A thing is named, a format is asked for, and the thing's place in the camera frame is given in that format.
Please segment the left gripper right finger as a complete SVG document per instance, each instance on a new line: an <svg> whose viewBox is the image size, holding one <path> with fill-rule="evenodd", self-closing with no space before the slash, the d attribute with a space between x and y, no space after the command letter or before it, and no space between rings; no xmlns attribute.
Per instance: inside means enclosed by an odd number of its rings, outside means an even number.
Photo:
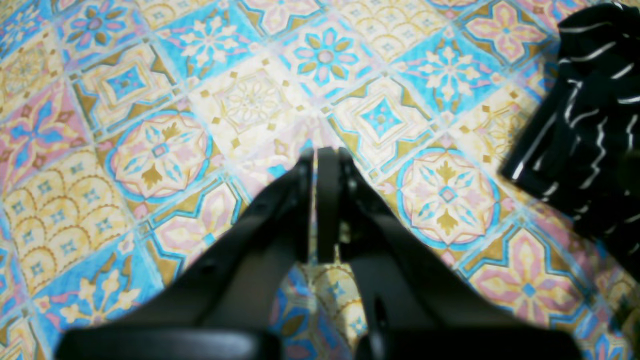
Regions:
<svg viewBox="0 0 640 360"><path fill-rule="evenodd" d="M487 301L409 231L345 148L317 151L317 259L348 264L366 333L355 360L580 360L574 338Z"/></svg>

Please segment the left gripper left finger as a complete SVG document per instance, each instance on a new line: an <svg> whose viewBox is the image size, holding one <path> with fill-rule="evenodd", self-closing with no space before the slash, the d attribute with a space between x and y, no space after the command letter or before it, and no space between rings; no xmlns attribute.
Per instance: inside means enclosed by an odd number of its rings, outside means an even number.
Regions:
<svg viewBox="0 0 640 360"><path fill-rule="evenodd" d="M269 329L282 280L309 254L314 151L261 191L160 294L119 319L69 330L57 360L281 360Z"/></svg>

